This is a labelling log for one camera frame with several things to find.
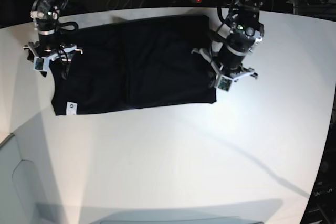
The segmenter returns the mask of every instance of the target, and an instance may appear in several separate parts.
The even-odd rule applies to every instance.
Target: white tabletop
[[[120,10],[66,17],[80,27],[215,9]],[[218,102],[103,115],[54,116],[52,75],[32,71],[32,24],[0,30],[8,131],[36,164],[61,223],[230,217],[298,224],[328,133],[336,23],[262,12],[265,39],[244,61],[259,74]]]

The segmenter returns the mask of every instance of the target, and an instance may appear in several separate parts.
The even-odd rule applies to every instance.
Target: black folded shirt
[[[206,16],[152,18],[86,28],[65,37],[84,50],[52,62],[56,115],[99,114],[186,103],[214,103],[213,71],[194,47],[209,48]]]

